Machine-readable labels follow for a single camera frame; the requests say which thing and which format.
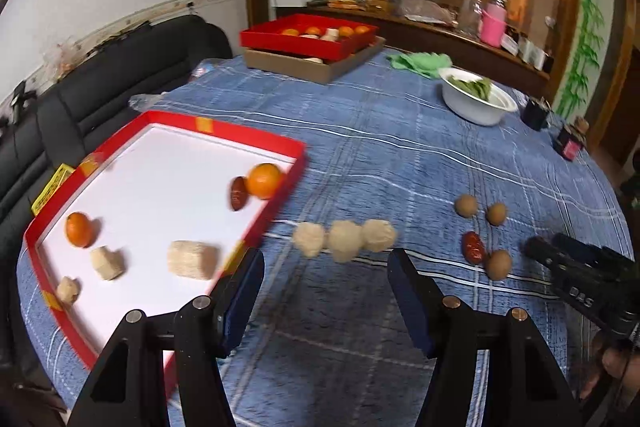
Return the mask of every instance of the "red tray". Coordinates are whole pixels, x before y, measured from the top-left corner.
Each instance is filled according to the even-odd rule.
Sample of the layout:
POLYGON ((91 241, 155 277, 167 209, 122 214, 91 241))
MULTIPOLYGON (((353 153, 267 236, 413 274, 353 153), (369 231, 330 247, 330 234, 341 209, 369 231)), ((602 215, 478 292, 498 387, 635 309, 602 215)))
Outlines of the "red tray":
MULTIPOLYGON (((233 273, 249 247, 258 247, 302 175, 302 142, 241 125, 148 111, 111 136, 62 184, 31 222, 25 241, 43 298, 69 344, 91 369, 121 318, 131 309, 158 315, 180 309, 233 273), (268 201, 228 206, 228 184, 253 165, 273 162, 283 181, 268 201), (94 245, 72 247, 64 220, 75 211, 99 222, 94 245), (166 268, 171 241, 204 241, 220 249, 212 279, 178 277, 166 268), (89 251, 120 250, 126 271, 103 281, 89 251), (78 301, 63 307, 55 288, 63 275, 81 284, 78 301)), ((167 393, 175 359, 165 353, 167 393)))
POLYGON ((344 60, 349 55, 372 44, 376 39, 377 31, 377 26, 369 24, 298 13, 258 24, 240 32, 240 45, 255 50, 271 50, 337 61, 344 60), (357 26, 366 26, 369 31, 348 39, 341 39, 338 42, 280 34, 285 29, 293 28, 302 35, 310 26, 316 26, 323 33, 327 28, 339 28, 340 26, 348 26, 353 29, 356 29, 357 26))

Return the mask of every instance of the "bamboo wall painting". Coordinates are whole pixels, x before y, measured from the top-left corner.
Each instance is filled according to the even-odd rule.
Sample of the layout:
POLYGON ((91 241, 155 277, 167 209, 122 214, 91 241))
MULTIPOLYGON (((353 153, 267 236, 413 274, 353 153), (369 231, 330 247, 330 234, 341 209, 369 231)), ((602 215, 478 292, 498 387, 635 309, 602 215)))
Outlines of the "bamboo wall painting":
POLYGON ((580 0, 577 28, 553 109, 568 121, 583 116, 609 45, 614 0, 580 0))

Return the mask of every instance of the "wooden shelf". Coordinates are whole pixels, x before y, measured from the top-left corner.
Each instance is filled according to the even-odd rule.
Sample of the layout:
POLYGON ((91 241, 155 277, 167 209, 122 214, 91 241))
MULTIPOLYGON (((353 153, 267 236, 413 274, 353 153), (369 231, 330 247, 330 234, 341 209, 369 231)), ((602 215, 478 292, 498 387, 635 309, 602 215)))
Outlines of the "wooden shelf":
POLYGON ((407 52, 445 53, 453 63, 465 70, 488 76, 496 82, 514 87, 535 97, 545 94, 549 75, 538 71, 510 53, 476 41, 455 30, 410 21, 384 13, 338 8, 278 8, 278 16, 314 13, 375 24, 386 44, 407 52))

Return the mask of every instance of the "blue gripper pad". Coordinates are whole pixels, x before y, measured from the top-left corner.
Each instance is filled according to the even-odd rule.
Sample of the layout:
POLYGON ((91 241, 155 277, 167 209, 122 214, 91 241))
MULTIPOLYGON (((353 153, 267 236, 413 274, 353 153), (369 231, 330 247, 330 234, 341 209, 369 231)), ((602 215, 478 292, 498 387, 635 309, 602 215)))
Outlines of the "blue gripper pad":
POLYGON ((239 346, 264 278, 264 256, 249 248, 215 304, 218 347, 228 355, 239 346))
POLYGON ((394 248, 389 254, 386 275, 414 346, 429 357, 434 342, 429 334, 427 309, 423 305, 420 291, 422 276, 401 248, 394 248))

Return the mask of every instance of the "white bowl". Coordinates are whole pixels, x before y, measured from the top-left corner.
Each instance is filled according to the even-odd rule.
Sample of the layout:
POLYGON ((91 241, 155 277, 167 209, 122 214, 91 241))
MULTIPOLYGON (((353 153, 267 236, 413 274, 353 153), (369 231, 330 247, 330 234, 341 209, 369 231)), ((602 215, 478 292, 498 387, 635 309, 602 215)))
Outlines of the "white bowl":
POLYGON ((506 113, 518 110, 518 106, 513 99, 495 84, 491 85, 489 101, 485 102, 454 86, 447 80, 450 76, 463 82, 481 80, 482 76, 478 74, 459 70, 458 68, 441 68, 438 70, 438 74, 443 79, 442 97, 444 102, 456 115, 469 122, 477 123, 478 125, 496 125, 500 123, 506 113))

